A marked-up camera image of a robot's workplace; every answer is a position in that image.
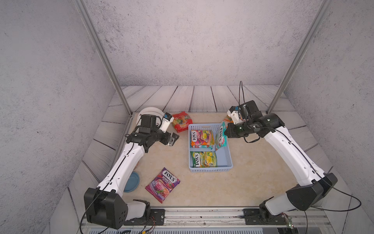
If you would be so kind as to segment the orange multicolour Fox's candy bag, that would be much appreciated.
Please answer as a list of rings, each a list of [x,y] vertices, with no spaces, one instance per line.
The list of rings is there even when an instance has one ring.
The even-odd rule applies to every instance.
[[[191,130],[192,148],[212,148],[214,145],[213,131]]]

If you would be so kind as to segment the teal white candy bag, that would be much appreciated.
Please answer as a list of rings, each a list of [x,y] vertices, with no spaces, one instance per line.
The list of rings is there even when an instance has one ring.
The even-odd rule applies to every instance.
[[[227,129],[226,122],[222,122],[220,124],[220,127],[217,131],[216,138],[215,138],[215,149],[219,150],[223,147],[227,147],[228,144],[228,138],[225,135],[225,131]]]

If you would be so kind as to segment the green yellow Fox's candy bag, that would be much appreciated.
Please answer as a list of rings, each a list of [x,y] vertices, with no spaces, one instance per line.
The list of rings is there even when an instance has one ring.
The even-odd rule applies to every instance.
[[[217,167],[217,156],[215,152],[191,152],[193,168]]]

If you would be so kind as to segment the light blue plastic basket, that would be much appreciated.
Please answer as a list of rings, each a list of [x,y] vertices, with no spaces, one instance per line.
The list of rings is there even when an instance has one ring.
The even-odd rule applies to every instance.
[[[189,126],[189,169],[193,173],[226,172],[233,168],[226,127],[221,123]]]

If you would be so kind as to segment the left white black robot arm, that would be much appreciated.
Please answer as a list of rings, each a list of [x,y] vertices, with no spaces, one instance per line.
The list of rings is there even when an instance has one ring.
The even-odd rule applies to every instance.
[[[141,158],[156,142],[173,146],[179,136],[167,131],[173,122],[169,113],[141,114],[134,130],[126,136],[126,144],[117,162],[96,188],[88,188],[84,194],[84,218],[89,223],[105,228],[120,229],[123,225],[147,226],[151,208],[147,201],[126,203],[122,196],[125,186]]]

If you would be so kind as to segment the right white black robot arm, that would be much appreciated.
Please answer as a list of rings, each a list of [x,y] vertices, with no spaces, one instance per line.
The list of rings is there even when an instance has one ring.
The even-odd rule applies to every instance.
[[[306,211],[324,198],[338,182],[333,173],[326,173],[293,140],[284,122],[274,113],[257,112],[240,117],[236,110],[228,111],[232,122],[225,135],[228,138],[257,134],[264,138],[281,156],[296,178],[297,185],[285,194],[270,198],[260,205],[263,218],[278,216],[298,209]]]

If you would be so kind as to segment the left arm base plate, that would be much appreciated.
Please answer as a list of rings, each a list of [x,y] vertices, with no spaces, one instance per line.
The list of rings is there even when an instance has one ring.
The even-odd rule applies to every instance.
[[[165,221],[165,209],[150,209],[143,217],[125,221],[123,226],[163,226]]]

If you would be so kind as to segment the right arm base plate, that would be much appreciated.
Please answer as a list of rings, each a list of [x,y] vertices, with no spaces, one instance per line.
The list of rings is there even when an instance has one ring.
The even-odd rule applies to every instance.
[[[273,216],[262,209],[243,209],[243,215],[246,225],[287,225],[288,220],[283,214]]]

